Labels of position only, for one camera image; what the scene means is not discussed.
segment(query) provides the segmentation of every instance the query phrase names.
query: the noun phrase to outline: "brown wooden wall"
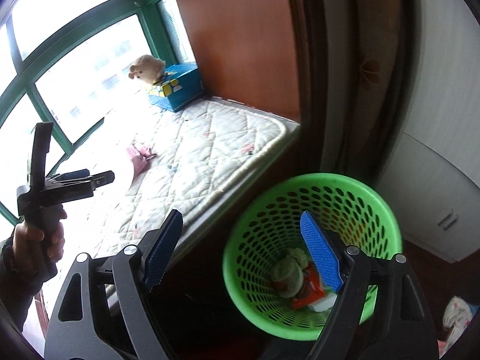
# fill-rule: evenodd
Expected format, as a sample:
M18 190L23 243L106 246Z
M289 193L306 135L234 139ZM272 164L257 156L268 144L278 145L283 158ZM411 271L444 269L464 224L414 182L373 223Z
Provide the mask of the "brown wooden wall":
M289 0L177 0L213 95L300 120Z

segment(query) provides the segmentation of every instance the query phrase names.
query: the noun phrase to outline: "blue textured pad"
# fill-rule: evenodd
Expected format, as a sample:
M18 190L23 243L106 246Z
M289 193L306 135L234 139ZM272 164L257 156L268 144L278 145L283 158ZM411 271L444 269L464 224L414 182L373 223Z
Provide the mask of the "blue textured pad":
M160 284L162 281L170 257L177 245L180 235L182 235L182 229L182 214L176 211L145 260L143 284L148 291L151 291L154 286Z
M323 282L338 293L343 286L338 258L325 239L322 229L308 211L301 215L300 232Z

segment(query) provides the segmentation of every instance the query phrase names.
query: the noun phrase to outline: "blue box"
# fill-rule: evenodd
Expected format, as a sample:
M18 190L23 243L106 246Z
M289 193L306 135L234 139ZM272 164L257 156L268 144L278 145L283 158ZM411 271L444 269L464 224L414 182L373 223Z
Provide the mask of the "blue box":
M150 87L150 104L177 112L203 93L197 64L174 64L165 69L166 77Z

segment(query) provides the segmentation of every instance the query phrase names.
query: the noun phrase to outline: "hand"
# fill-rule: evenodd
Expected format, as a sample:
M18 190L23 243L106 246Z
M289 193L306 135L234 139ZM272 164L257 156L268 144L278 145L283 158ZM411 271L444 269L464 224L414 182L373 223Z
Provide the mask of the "hand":
M66 219L67 213L62 210L61 219ZM38 267L30 252L30 242L40 242L45 237L42 230L28 225L27 223L19 223L15 226L13 234L13 266L21 273L27 276L33 276L37 272ZM63 237L63 225L58 224L58 229L52 235L52 244L47 249L46 253L50 260L54 263L63 257L63 245L65 238Z

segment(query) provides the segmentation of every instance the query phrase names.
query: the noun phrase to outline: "silver screw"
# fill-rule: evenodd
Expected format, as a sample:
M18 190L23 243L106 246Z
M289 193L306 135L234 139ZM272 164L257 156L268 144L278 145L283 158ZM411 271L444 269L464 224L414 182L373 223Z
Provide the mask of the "silver screw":
M360 253L360 250L358 249L358 247L350 245L350 246L347 247L346 252L350 256L356 256Z
M135 254L136 252L137 252L137 247L135 245L128 245L123 250L123 253L125 253L127 256L130 256L131 254Z
M88 254L86 254L86 253L80 253L80 254L77 256L77 262L78 262L78 263L83 263L83 262L87 261L87 258L88 258Z
M397 260L397 263L400 263L400 264L405 264L407 261L407 258L402 254L397 254L395 256L395 259Z

